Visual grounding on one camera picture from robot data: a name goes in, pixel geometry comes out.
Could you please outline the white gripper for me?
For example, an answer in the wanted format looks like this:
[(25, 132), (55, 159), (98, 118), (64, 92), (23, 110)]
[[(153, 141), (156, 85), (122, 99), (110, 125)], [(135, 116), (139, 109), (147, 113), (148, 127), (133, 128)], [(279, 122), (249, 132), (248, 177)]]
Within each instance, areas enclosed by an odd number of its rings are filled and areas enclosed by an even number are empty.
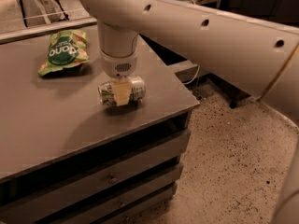
[(100, 51), (101, 65), (109, 77), (122, 77), (112, 81), (112, 91), (117, 106), (129, 103), (132, 91), (130, 76), (136, 69), (137, 51), (126, 56), (116, 57)]

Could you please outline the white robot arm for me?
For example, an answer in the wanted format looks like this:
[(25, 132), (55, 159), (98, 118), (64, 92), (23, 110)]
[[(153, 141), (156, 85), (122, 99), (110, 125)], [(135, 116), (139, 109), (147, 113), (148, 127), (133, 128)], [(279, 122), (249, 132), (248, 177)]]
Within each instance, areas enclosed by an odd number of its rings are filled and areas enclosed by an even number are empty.
[(299, 125), (299, 30), (178, 0), (80, 0), (97, 20), (102, 67), (123, 80), (144, 35)]

